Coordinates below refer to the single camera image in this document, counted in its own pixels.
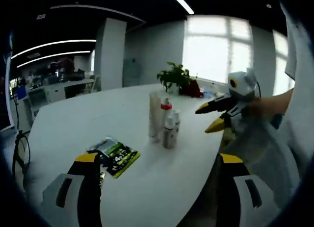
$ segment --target white sleeve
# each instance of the white sleeve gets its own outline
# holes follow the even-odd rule
[[[287,31],[288,31],[288,58],[286,64],[285,73],[295,80],[295,71],[296,71],[296,48],[295,40],[293,36],[293,24],[287,20]]]

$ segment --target ceiling light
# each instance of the ceiling light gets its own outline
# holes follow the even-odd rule
[[[40,46],[36,46],[36,47],[32,47],[30,49],[27,49],[25,51],[22,51],[14,56],[11,57],[11,59],[15,58],[16,56],[20,55],[20,54],[24,54],[25,52],[37,49],[37,48],[41,48],[41,47],[46,47],[46,46],[50,46],[50,45],[54,45],[54,44],[60,44],[60,43],[69,43],[69,42],[96,42],[96,40],[92,40],[92,39],[83,39],[83,40],[67,40],[67,41],[59,41],[59,42],[51,42],[51,43],[47,43],[47,44],[43,44]]]
[[[44,56],[38,59],[33,59],[29,62],[26,62],[24,64],[19,65],[17,68],[24,66],[26,64],[29,64],[31,62],[37,61],[37,60],[41,60],[41,59],[46,59],[46,58],[50,58],[50,57],[54,57],[54,56],[58,56],[58,55],[64,55],[64,54],[81,54],[81,53],[90,53],[90,50],[85,50],[85,51],[73,51],[73,52],[66,52],[66,53],[60,53],[60,54],[52,54],[52,55],[48,55],[48,56]]]
[[[185,0],[177,0],[178,3],[190,14],[194,15],[194,11],[189,7],[189,5],[185,2]]]

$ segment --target black ceiling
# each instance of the black ceiling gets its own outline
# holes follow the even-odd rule
[[[251,24],[286,34],[285,17],[277,0],[185,0],[195,14],[226,15],[249,20]],[[155,25],[163,22],[181,20],[187,12],[175,0],[11,0],[10,24],[13,28],[13,55],[28,48],[55,41],[74,39],[95,39],[99,26],[106,17],[122,19],[128,22],[128,29],[141,24],[140,21],[113,15],[112,12],[90,8],[59,8],[51,6],[66,4],[86,4],[105,7],[136,16]],[[45,19],[36,20],[40,14]],[[46,54],[78,51],[84,44],[53,45],[40,49]],[[23,62],[16,57],[12,62]]]

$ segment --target potted plant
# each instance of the potted plant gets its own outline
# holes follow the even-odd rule
[[[168,65],[172,66],[171,70],[163,70],[157,74],[157,79],[160,80],[161,84],[165,87],[166,92],[168,90],[171,93],[179,93],[179,89],[188,86],[191,78],[188,69],[183,69],[183,65],[176,65],[172,62],[167,62]]]

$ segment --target white table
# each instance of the white table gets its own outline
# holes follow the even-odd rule
[[[175,227],[192,207],[214,164],[222,132],[205,134],[221,113],[195,115],[208,99],[170,96],[181,111],[177,146],[148,142],[149,92],[160,85],[102,91],[44,106],[29,135],[28,198],[42,191],[92,144],[111,135],[141,152],[117,179],[106,175],[101,218],[109,227]]]

